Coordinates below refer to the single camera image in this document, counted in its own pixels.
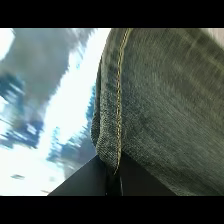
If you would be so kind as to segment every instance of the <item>cloth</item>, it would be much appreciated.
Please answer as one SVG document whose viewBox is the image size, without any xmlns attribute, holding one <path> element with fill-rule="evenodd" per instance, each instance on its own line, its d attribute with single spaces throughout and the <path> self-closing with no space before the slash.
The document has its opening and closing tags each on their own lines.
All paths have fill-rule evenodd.
<svg viewBox="0 0 224 224">
<path fill-rule="evenodd" d="M 177 195 L 224 195 L 222 48 L 196 28 L 112 29 L 91 133 L 114 173 L 124 151 Z"/>
</svg>

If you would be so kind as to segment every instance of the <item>jeans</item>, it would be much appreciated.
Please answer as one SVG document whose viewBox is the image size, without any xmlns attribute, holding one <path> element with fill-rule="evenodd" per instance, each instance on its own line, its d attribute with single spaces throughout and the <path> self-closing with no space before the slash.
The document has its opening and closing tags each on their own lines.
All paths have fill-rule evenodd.
<svg viewBox="0 0 224 224">
<path fill-rule="evenodd" d="M 113 173 L 123 151 L 177 195 L 224 195 L 223 50 L 196 28 L 112 29 L 91 135 Z"/>
</svg>

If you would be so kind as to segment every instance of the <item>shiny surface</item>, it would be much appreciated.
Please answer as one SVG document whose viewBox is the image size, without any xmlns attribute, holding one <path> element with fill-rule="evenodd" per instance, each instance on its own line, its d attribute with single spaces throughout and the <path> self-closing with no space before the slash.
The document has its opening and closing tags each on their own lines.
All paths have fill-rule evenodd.
<svg viewBox="0 0 224 224">
<path fill-rule="evenodd" d="M 0 29 L 0 195 L 47 195 L 94 155 L 95 80 L 110 29 Z"/>
</svg>

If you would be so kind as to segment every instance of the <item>gray denim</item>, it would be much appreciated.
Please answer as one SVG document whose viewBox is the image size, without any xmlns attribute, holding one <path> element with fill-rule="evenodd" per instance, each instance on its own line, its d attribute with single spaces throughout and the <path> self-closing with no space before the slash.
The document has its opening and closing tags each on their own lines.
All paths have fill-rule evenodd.
<svg viewBox="0 0 224 224">
<path fill-rule="evenodd" d="M 92 140 L 114 173 L 124 151 L 177 195 L 224 195 L 223 50 L 195 28 L 112 29 Z"/>
</svg>

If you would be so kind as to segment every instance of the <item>reflective surface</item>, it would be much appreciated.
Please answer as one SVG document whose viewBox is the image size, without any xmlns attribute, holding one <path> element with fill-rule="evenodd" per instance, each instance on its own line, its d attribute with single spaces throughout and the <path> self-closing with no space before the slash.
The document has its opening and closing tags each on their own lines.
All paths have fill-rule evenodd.
<svg viewBox="0 0 224 224">
<path fill-rule="evenodd" d="M 0 29 L 0 195 L 47 195 L 95 155 L 95 80 L 109 31 Z"/>
</svg>

